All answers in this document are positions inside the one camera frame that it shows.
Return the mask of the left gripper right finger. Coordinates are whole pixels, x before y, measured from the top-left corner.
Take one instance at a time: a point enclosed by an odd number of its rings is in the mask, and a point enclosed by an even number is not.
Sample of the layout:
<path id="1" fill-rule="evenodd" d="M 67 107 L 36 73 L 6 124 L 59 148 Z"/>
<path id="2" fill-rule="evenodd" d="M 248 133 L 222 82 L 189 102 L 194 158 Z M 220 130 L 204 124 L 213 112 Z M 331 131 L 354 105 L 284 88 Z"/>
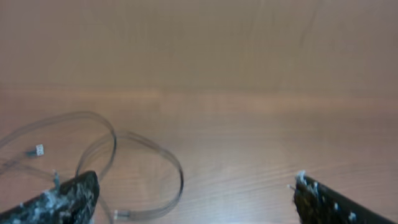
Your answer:
<path id="1" fill-rule="evenodd" d="M 395 224 L 309 177 L 304 170 L 288 188 L 294 191 L 293 203 L 302 224 Z"/>

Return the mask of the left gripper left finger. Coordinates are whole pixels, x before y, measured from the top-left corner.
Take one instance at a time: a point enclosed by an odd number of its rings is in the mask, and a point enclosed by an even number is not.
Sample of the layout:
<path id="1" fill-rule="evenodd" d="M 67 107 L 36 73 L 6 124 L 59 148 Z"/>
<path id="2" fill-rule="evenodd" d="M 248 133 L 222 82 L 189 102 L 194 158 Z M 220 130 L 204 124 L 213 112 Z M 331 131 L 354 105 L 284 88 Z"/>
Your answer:
<path id="1" fill-rule="evenodd" d="M 55 187 L 1 212 L 1 224 L 87 224 L 91 223 L 100 185 L 96 172 L 89 170 Z"/>

